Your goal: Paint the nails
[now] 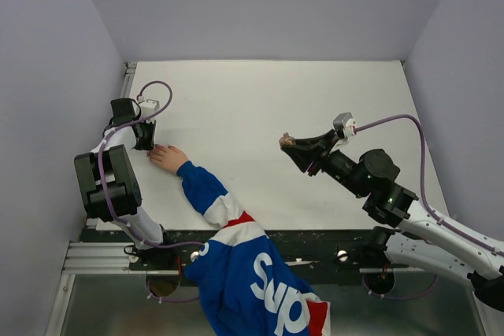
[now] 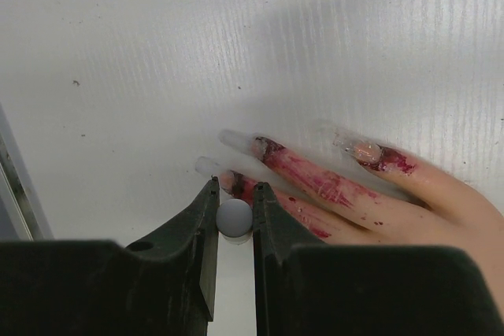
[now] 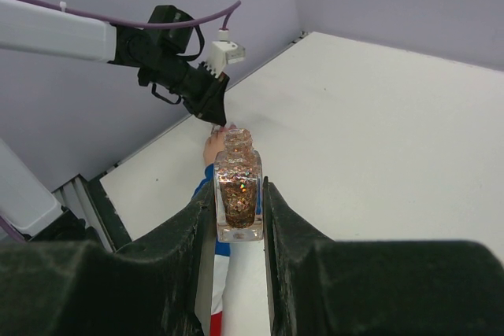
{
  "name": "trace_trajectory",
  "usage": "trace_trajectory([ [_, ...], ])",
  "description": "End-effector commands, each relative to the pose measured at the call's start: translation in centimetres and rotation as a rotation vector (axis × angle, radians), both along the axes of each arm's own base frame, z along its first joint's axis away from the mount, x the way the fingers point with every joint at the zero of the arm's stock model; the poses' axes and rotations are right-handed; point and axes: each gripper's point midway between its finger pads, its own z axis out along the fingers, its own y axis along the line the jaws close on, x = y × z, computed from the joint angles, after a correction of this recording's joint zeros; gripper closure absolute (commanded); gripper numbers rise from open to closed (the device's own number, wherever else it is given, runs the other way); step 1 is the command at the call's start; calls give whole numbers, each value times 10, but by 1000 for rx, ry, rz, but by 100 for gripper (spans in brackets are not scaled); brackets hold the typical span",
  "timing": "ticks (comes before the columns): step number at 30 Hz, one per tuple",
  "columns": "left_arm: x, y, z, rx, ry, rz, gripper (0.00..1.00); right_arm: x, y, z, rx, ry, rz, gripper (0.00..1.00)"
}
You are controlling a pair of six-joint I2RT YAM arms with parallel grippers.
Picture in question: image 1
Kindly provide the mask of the glitter nail polish bottle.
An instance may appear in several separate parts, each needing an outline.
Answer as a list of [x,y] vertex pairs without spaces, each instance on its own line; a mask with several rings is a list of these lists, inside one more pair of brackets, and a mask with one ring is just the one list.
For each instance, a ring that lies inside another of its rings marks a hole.
[[284,132],[279,139],[279,145],[281,148],[285,146],[294,146],[295,144],[296,144],[295,138],[289,135],[287,132]]

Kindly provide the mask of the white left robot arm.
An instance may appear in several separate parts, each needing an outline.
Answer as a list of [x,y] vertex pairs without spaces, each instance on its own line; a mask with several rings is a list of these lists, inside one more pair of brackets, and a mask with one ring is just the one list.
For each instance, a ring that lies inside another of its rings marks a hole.
[[158,269],[168,268],[175,251],[164,243],[164,229],[142,207],[142,195],[128,153],[154,148],[158,101],[118,98],[102,141],[74,158],[77,182],[87,216],[118,226],[133,242],[133,251],[147,250]]

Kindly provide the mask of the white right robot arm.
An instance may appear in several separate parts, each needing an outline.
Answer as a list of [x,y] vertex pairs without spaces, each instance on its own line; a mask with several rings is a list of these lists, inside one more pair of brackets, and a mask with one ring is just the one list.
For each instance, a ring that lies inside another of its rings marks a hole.
[[503,310],[503,243],[429,209],[411,190],[396,183],[399,168],[382,149],[353,161],[340,150],[336,131],[314,138],[284,134],[280,149],[310,176],[323,172],[356,198],[378,225],[378,239],[362,247],[364,261],[406,264],[457,279],[487,306]]

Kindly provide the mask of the mannequin hand painted nails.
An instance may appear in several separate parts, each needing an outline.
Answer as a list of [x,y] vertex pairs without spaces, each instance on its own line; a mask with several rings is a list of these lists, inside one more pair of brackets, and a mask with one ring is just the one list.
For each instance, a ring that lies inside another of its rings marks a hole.
[[152,164],[171,174],[176,174],[189,161],[187,155],[174,146],[155,145],[146,155]]

